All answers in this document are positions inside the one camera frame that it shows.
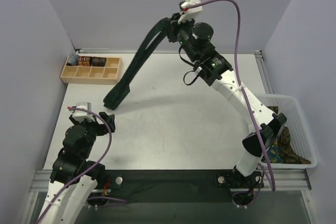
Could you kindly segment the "dark green tie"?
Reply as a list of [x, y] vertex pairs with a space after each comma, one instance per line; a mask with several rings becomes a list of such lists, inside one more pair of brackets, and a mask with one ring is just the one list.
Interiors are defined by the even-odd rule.
[[120, 81], [105, 96], [103, 100], [105, 108], [115, 110], [130, 93], [130, 83], [149, 56], [167, 36], [169, 24], [170, 19], [164, 18], [148, 32]]

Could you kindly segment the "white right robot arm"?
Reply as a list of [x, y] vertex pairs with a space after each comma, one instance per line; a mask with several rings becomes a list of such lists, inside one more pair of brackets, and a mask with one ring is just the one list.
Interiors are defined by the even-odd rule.
[[243, 139], [245, 152], [235, 166], [233, 181], [239, 187], [251, 182], [264, 153], [281, 135], [287, 118], [283, 113], [266, 107], [244, 84], [237, 82], [232, 65], [216, 50], [210, 40], [212, 27], [195, 20], [182, 20], [175, 13], [170, 19], [167, 37], [170, 42], [179, 42], [188, 59], [185, 63], [193, 68], [197, 78], [220, 93], [246, 121], [249, 134]]

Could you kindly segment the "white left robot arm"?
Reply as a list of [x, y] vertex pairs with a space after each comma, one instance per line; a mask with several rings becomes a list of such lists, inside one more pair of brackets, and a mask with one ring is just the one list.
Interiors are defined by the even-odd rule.
[[107, 135], [111, 145], [114, 114], [74, 109], [69, 119], [37, 223], [74, 223], [91, 192], [106, 183], [105, 166], [88, 158], [98, 136]]

